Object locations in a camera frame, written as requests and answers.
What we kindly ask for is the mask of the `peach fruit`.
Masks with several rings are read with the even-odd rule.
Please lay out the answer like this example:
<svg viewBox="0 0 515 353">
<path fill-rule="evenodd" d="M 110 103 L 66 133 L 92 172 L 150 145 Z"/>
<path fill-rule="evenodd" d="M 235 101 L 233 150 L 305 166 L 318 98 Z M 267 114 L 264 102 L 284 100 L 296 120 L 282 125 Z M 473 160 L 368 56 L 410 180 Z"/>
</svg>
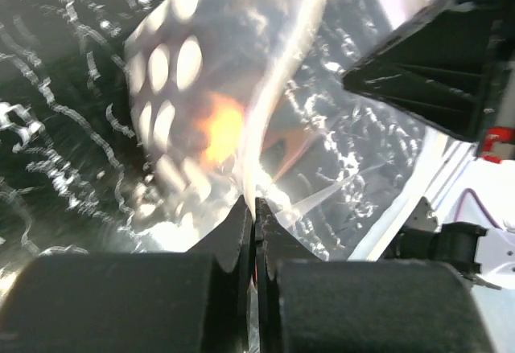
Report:
<svg viewBox="0 0 515 353">
<path fill-rule="evenodd" d="M 218 166 L 236 153 L 245 124 L 245 109 L 232 97 L 211 92 L 208 100 L 210 112 L 197 122 L 197 127 L 207 138 L 207 147 L 200 155 L 204 167 Z"/>
</svg>

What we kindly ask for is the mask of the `clear dotted zip top bag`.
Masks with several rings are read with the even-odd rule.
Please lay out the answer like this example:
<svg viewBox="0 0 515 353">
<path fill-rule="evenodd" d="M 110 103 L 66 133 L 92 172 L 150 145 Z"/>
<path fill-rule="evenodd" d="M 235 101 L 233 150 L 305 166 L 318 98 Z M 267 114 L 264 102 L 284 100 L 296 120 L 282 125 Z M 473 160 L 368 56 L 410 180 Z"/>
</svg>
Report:
<svg viewBox="0 0 515 353">
<path fill-rule="evenodd" d="M 440 136 L 340 78 L 428 0 L 164 0 L 126 40 L 131 117 L 160 194 L 143 232 L 183 252 L 264 199 L 316 256 L 375 260 Z"/>
</svg>

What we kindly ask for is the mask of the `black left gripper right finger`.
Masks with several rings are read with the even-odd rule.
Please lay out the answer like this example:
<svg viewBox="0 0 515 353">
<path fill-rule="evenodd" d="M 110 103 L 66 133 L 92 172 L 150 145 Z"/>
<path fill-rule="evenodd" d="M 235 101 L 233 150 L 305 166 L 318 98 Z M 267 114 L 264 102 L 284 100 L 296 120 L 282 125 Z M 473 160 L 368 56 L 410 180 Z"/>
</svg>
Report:
<svg viewBox="0 0 515 353">
<path fill-rule="evenodd" d="M 256 202 L 264 352 L 492 352 L 467 280 L 486 230 L 405 228 L 381 261 L 322 261 Z"/>
</svg>

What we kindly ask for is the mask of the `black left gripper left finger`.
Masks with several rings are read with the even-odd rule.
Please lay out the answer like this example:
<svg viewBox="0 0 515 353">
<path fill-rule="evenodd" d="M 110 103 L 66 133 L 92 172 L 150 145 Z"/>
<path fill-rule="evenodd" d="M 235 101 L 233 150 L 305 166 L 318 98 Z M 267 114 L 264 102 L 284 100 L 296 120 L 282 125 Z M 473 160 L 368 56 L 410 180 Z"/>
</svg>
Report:
<svg viewBox="0 0 515 353">
<path fill-rule="evenodd" d="M 4 352 L 243 352 L 252 218 L 239 199 L 182 253 L 33 260 L 1 308 Z"/>
</svg>

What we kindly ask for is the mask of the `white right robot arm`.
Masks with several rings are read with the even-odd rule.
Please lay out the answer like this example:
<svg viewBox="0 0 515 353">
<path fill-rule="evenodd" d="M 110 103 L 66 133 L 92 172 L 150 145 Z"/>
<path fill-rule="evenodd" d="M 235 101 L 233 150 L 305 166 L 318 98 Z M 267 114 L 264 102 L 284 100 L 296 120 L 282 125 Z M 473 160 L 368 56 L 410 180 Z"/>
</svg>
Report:
<svg viewBox="0 0 515 353">
<path fill-rule="evenodd" d="M 430 0 L 342 78 L 344 89 L 400 109 L 479 158 L 514 157 L 514 0 Z M 441 261 L 472 282 L 514 285 L 514 237 L 454 220 L 440 231 L 405 224 L 393 259 Z"/>
</svg>

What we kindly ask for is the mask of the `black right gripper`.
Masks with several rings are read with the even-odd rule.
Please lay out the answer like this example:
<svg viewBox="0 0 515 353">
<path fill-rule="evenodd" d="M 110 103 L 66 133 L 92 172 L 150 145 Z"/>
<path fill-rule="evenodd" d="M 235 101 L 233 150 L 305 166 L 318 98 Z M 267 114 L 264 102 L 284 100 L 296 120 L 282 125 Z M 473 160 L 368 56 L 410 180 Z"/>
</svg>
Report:
<svg viewBox="0 0 515 353">
<path fill-rule="evenodd" d="M 513 52 L 514 0 L 431 0 L 348 69 L 342 84 L 479 142 L 495 119 Z"/>
</svg>

